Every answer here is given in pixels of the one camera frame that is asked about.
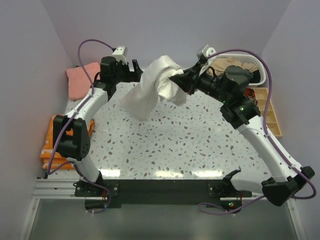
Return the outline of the white floral print t-shirt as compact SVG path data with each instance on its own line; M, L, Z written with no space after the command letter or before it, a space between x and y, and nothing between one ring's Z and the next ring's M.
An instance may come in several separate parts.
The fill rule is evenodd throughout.
M120 101L123 109L139 120L146 120L158 101L182 106L187 94L170 77L183 74L183 69L169 56L154 60L142 73L140 82Z

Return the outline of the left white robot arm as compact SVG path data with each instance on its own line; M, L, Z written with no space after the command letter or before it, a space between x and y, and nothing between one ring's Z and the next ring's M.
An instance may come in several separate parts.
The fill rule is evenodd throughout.
M93 86L84 99L68 114L53 119L53 150L66 158L80 176L74 184L77 197L108 197L101 172L89 155L91 140L88 124L114 95L118 83L140 81L143 70L136 59L129 64L114 56L101 59L100 70L94 75Z

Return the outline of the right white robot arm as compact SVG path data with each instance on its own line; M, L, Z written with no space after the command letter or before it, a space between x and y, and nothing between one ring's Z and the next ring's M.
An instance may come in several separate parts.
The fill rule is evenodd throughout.
M234 170L223 178L228 189L262 194L275 206L293 198L315 175L310 166L302 166L267 128L260 110L245 95L252 74L240 66L228 66L221 76L200 72L196 64L170 77L185 93L200 91L222 103L220 112L243 135L266 164L271 177L264 181L246 177Z

